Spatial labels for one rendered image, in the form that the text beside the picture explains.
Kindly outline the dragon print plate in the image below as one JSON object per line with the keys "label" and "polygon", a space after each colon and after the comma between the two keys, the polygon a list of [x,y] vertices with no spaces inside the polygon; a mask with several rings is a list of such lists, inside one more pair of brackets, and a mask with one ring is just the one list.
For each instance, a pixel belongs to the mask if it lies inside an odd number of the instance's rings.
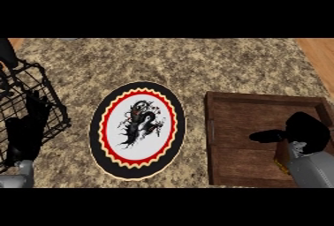
{"label": "dragon print plate", "polygon": [[149,81],[119,86],[100,101],[88,127],[97,167],[119,180],[152,177],[180,153],[184,131],[183,106],[172,91]]}

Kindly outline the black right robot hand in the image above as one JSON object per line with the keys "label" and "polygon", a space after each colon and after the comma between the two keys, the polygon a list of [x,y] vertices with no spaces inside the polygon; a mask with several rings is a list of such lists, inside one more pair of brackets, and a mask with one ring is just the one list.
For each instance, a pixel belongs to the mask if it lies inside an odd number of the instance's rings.
{"label": "black right robot hand", "polygon": [[285,121],[285,129],[254,132],[249,140],[271,143],[288,140],[304,143],[301,154],[320,152],[329,141],[329,129],[305,112],[295,112]]}

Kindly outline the black rounded object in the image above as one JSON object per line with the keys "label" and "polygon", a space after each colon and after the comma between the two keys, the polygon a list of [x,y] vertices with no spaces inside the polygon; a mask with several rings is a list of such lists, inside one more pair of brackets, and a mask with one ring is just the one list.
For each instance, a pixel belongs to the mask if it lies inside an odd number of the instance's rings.
{"label": "black rounded object", "polygon": [[7,38],[0,38],[0,61],[10,69],[17,67],[16,52]]}

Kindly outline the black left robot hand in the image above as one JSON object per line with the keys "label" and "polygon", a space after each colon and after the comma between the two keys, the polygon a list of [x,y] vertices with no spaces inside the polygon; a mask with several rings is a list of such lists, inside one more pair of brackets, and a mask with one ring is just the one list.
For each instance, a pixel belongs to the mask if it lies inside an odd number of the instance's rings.
{"label": "black left robot hand", "polygon": [[38,97],[38,91],[27,91],[26,110],[22,117],[5,120],[7,150],[5,165],[13,166],[23,160],[33,161],[41,147],[42,131],[50,115],[47,96]]}

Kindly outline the brown wooden tray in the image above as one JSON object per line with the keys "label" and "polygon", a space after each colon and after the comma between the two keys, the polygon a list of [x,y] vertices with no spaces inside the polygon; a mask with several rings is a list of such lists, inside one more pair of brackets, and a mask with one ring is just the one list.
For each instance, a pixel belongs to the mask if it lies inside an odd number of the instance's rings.
{"label": "brown wooden tray", "polygon": [[[334,111],[322,97],[208,92],[205,94],[206,171],[211,185],[293,188],[273,163],[276,145],[249,140],[254,132],[282,130],[305,112],[334,129]],[[325,151],[334,155],[334,131]]]}

